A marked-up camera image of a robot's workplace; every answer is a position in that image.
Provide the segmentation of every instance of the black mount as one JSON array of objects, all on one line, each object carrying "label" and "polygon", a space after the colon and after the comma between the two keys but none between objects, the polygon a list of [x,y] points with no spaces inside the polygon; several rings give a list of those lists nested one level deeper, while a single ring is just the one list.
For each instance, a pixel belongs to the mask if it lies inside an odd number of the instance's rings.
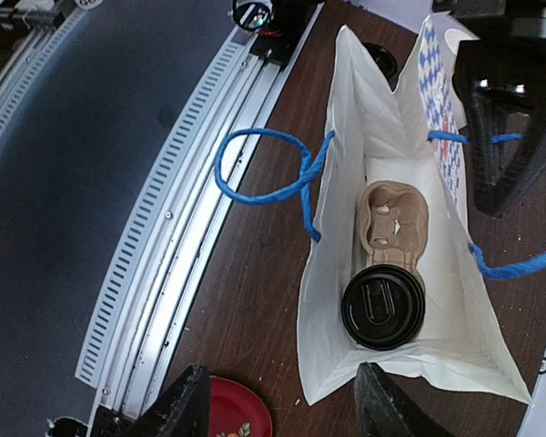
[{"label": "black mount", "polygon": [[360,364],[354,380],[359,437],[453,437],[378,364]]},{"label": "black mount", "polygon": [[274,4],[271,28],[278,29],[279,36],[259,36],[250,49],[251,55],[272,64],[286,66],[316,10],[317,3],[320,2],[314,0],[297,2],[295,5]]},{"label": "black mount", "polygon": [[[546,167],[546,0],[435,0],[479,41],[460,43],[453,85],[473,147],[475,206],[499,217]],[[506,133],[508,115],[529,115],[509,159],[491,136]]]},{"label": "black mount", "polygon": [[209,413],[208,370],[191,365],[135,422],[99,408],[89,437],[207,437]]}]

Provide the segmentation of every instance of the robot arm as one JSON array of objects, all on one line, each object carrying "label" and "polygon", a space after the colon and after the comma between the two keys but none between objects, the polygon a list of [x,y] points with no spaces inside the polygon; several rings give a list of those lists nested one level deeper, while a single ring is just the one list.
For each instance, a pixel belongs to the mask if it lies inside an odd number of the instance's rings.
[{"label": "robot arm", "polygon": [[[546,167],[546,0],[434,0],[479,41],[460,43],[453,85],[470,130],[475,205],[499,217]],[[510,114],[529,116],[514,154],[491,144]]]}]

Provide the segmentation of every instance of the conveyor belt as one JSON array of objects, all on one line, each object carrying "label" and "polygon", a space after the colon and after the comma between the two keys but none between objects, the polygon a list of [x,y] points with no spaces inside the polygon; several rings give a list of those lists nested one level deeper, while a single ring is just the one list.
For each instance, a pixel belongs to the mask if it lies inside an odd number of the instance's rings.
[{"label": "conveyor belt", "polygon": [[89,420],[95,390],[74,374],[92,309],[157,153],[230,32],[228,6],[107,0],[75,13],[8,109],[0,437],[42,436],[59,416]]}]

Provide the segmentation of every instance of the white paper bag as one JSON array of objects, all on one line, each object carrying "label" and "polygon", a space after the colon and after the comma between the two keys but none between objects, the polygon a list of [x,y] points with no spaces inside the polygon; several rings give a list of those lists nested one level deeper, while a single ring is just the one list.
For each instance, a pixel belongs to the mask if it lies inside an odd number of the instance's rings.
[{"label": "white paper bag", "polygon": [[[429,19],[392,93],[378,66],[347,28],[337,39],[326,131],[335,130],[299,292],[298,364],[309,404],[355,376],[364,361],[422,376],[450,391],[531,397],[501,337],[483,278],[469,252],[460,145],[427,141],[456,131],[440,49]],[[429,240],[419,260],[426,315],[418,336],[393,351],[356,344],[343,326],[341,296],[365,265],[356,206],[365,187],[394,180],[417,188],[429,206]]]}]

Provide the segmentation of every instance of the screw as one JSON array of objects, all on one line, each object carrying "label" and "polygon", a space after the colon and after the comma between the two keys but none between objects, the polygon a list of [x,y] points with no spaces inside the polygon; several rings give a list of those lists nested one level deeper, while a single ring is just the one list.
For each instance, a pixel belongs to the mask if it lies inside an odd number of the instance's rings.
[{"label": "screw", "polygon": [[542,358],[542,362],[540,363],[539,374],[543,375],[544,373],[546,373],[546,357]]},{"label": "screw", "polygon": [[513,88],[513,92],[523,96],[526,94],[526,87],[523,84],[518,84]]}]

